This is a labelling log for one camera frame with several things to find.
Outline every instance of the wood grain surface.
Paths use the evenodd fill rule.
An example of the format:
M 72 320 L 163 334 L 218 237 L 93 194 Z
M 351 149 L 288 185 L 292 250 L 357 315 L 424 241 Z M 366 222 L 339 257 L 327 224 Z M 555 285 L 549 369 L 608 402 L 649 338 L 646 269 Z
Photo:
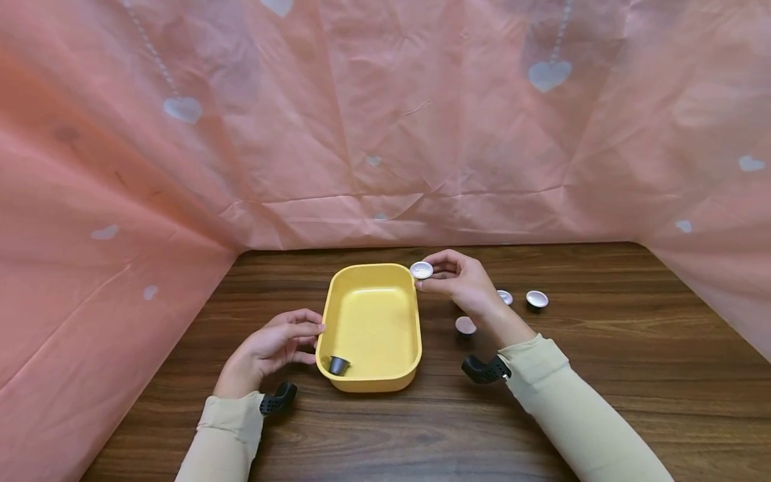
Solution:
M 410 265 L 432 248 L 241 256 L 83 480 L 173 480 L 227 357 L 279 312 L 321 312 L 348 265 Z M 677 481 L 771 480 L 771 365 L 644 248 L 581 244 L 463 248 L 514 308 L 642 435 Z M 523 307 L 530 289 L 551 303 Z M 270 380 L 299 387 L 266 421 L 251 480 L 576 480 L 502 383 L 474 386 L 447 300 L 419 296 L 423 360 L 400 393 L 349 395 L 315 367 Z

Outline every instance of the metal cup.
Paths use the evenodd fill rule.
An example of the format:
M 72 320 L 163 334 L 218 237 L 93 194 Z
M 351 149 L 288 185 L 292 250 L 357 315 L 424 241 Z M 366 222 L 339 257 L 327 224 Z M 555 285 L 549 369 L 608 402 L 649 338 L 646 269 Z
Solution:
M 332 356 L 329 360 L 329 372 L 332 375 L 342 376 L 349 365 L 350 363 L 348 360 L 340 358 L 339 356 Z

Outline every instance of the heart pattern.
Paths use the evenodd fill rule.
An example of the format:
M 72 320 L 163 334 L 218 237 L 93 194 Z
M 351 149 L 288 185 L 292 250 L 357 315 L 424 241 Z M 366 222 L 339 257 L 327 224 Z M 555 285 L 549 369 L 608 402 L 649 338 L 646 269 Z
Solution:
M 739 167 L 741 167 L 744 172 L 752 172 L 754 170 L 763 169 L 766 167 L 766 163 L 760 159 L 755 159 L 752 156 L 744 156 L 739 159 Z
M 536 89 L 546 93 L 564 82 L 572 70 L 570 62 L 539 62 L 530 68 L 527 77 Z
M 98 239 L 100 241 L 105 241 L 108 239 L 113 239 L 116 234 L 118 234 L 118 225 L 111 224 L 106 228 L 97 229 L 96 231 L 91 231 L 91 239 Z
M 195 124 L 204 114 L 204 108 L 193 97 L 169 97 L 163 101 L 163 110 L 188 124 Z
M 144 297 L 144 298 L 145 298 L 147 301 L 149 301 L 149 300 L 153 299 L 153 297 L 155 296 L 155 294 L 156 294 L 157 292 L 158 292 L 158 287 L 157 287 L 157 286 L 155 286 L 155 285 L 146 286 L 146 287 L 145 287 L 145 291 L 144 291 L 144 293 L 142 294 L 142 296 L 143 296 L 143 297 Z
M 284 18 L 295 4 L 295 0 L 260 0 L 260 3 L 274 14 Z
M 693 226 L 691 225 L 691 221 L 688 221 L 687 219 L 681 219 L 680 221 L 676 221 L 675 226 L 680 228 L 680 231 L 684 233 L 690 233 L 693 231 Z

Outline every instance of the person's right hand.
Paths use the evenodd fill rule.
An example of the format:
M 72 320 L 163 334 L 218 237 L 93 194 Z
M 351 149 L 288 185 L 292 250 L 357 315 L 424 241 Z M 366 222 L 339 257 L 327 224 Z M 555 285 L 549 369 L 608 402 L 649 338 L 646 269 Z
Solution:
M 535 338 L 536 333 L 500 299 L 478 260 L 448 249 L 424 261 L 433 266 L 434 273 L 415 286 L 421 292 L 449 296 L 477 325 L 491 331 L 500 348 Z

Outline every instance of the plastic sheet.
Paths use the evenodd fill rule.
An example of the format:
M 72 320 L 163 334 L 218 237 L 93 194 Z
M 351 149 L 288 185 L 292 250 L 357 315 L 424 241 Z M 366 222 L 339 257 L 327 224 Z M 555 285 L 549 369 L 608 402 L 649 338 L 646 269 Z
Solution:
M 764 2 L 0 2 L 0 473 L 76 480 L 247 249 L 637 241 L 770 357 L 768 45 Z

